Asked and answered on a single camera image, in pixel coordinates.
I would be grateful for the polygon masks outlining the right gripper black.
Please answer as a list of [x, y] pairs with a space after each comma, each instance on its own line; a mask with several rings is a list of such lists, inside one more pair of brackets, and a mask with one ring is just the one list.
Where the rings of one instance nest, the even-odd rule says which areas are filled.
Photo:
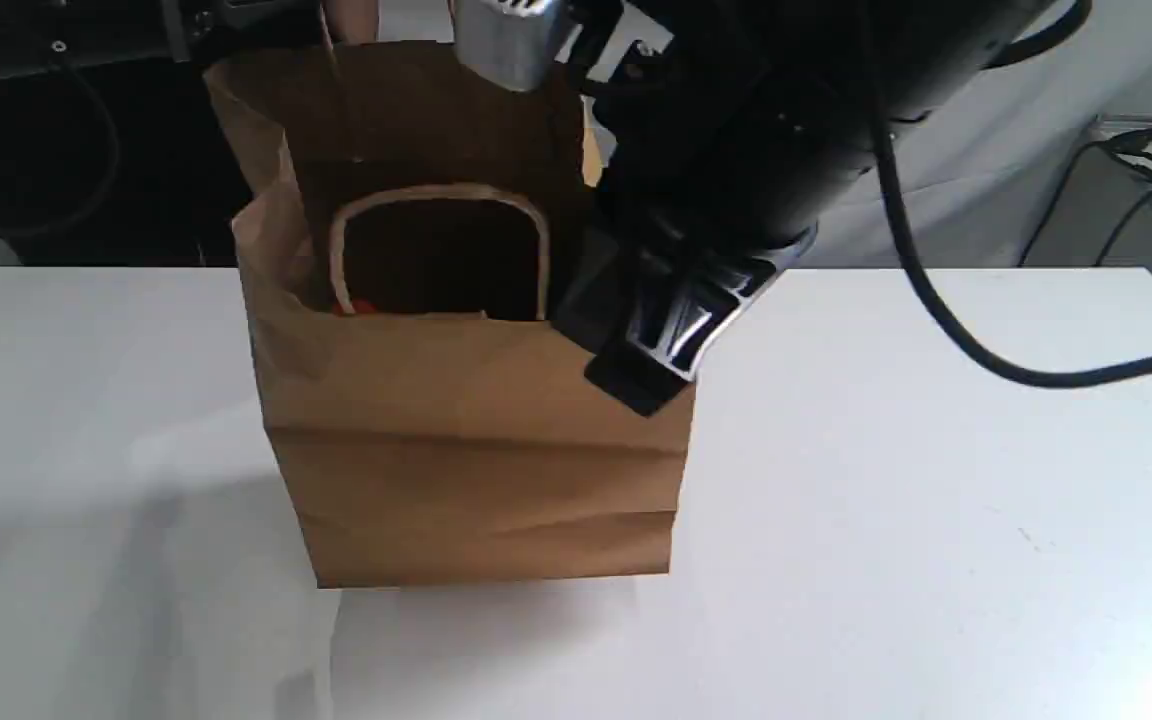
[[616, 141], [550, 323], [591, 354], [589, 382], [653, 416], [863, 173], [865, 70], [927, 81], [927, 5], [636, 1], [666, 47], [594, 79], [627, 6], [456, 1], [454, 51], [511, 91], [561, 76]]

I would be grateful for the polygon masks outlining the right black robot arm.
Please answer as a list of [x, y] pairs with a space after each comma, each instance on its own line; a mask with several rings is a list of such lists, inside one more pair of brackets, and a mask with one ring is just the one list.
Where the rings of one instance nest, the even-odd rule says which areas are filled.
[[869, 109], [919, 127], [975, 74], [1043, 54], [1091, 3], [1029, 33], [1044, 1], [641, 1], [669, 33], [594, 65], [622, 1], [454, 1], [454, 53], [509, 91], [547, 79], [593, 103], [614, 141], [553, 327], [585, 377], [657, 414], [702, 357], [813, 245], [873, 167]]

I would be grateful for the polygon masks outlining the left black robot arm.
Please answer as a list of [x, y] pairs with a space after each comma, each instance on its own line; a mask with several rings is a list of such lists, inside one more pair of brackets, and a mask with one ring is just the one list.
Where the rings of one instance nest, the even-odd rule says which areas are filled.
[[210, 65], [259, 47], [314, 44], [319, 1], [0, 1], [0, 79], [168, 60]]

